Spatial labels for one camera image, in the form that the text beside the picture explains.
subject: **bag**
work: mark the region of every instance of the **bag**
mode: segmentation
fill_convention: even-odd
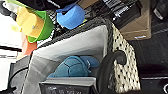
[[[56,10],[75,3],[78,0],[18,0],[36,10]]]

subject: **white surface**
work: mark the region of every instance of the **white surface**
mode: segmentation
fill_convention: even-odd
[[[0,49],[0,55],[16,56],[17,52]],[[0,91],[7,89],[11,62],[16,62],[16,59],[0,58]]]
[[[11,25],[15,22],[12,18],[0,14],[0,45],[21,48],[21,33],[11,30]]]
[[[62,61],[70,55],[97,55],[105,53],[108,30],[105,25],[82,32],[34,51],[34,55],[53,61]]]
[[[65,84],[65,85],[80,85],[91,86],[96,82],[93,77],[69,77],[69,78],[48,78],[45,82],[49,84]]]
[[[0,91],[7,89],[10,63],[0,59]]]

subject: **gray fabric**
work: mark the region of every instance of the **gray fabric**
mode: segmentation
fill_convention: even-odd
[[[59,64],[60,62],[33,55],[22,94],[41,94],[38,83],[45,81],[46,77],[54,72]]]
[[[13,66],[10,68],[10,75],[9,76],[11,77],[18,70],[25,68],[25,67],[28,67],[29,60],[30,60],[30,56],[26,56],[26,57],[16,61],[16,63],[12,64]],[[27,72],[28,72],[28,70],[21,71],[12,79],[11,86],[17,87],[17,89],[14,91],[14,94],[21,93]]]

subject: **yellow object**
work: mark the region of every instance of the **yellow object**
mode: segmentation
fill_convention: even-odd
[[[87,19],[84,19],[83,23],[85,23],[86,21],[87,21]],[[84,26],[85,24],[83,24],[83,23],[82,23],[82,25],[80,25],[79,27]]]
[[[25,7],[19,10],[16,21],[25,35],[34,38],[38,38],[44,26],[44,20]]]
[[[15,32],[22,32],[22,28],[19,25],[11,25],[11,30]]]

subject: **red object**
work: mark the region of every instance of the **red object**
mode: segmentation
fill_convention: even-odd
[[[31,52],[37,49],[37,42],[30,43],[27,39],[27,36],[22,33],[22,54],[23,55],[30,55]]]

